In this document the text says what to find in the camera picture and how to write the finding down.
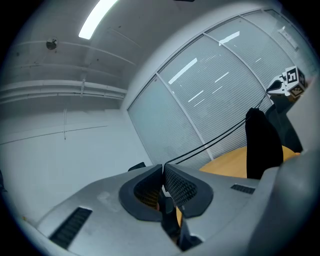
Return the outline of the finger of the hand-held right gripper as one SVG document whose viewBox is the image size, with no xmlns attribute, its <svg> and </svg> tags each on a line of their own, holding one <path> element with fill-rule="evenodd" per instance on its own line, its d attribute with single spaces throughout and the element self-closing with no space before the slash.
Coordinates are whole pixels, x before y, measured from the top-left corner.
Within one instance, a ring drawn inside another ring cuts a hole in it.
<svg viewBox="0 0 320 256">
<path fill-rule="evenodd" d="M 275 76 L 269 83 L 267 93 L 284 93 L 285 92 L 285 82 L 282 76 Z"/>
</svg>

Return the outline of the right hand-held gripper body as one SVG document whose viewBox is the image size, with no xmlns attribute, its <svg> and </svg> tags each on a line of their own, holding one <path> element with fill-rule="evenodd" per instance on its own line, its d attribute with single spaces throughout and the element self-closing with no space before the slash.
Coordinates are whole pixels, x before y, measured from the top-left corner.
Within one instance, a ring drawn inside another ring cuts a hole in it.
<svg viewBox="0 0 320 256">
<path fill-rule="evenodd" d="M 271 96 L 283 96 L 296 101 L 308 88 L 305 75 L 297 66 L 288 67 L 277 76 L 282 76 L 284 79 L 284 93 L 271 93 Z"/>
</svg>

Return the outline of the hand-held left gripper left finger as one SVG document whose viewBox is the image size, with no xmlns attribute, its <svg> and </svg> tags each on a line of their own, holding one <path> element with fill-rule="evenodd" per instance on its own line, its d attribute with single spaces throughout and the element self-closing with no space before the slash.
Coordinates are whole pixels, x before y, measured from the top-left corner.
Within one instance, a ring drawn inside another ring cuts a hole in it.
<svg viewBox="0 0 320 256">
<path fill-rule="evenodd" d="M 162 189 L 163 167 L 149 166 L 146 170 L 125 182 L 119 190 L 119 201 L 123 208 L 140 221 L 161 222 L 162 213 L 157 210 Z"/>
</svg>

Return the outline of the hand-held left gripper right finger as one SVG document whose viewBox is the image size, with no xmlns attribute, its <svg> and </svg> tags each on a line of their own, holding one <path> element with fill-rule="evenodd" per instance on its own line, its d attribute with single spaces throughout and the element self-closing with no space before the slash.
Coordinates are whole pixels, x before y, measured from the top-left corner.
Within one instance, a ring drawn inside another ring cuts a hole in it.
<svg viewBox="0 0 320 256">
<path fill-rule="evenodd" d="M 214 197 L 212 187 L 200 177 L 200 171 L 178 164 L 164 165 L 163 186 L 186 219 L 201 216 Z"/>
</svg>

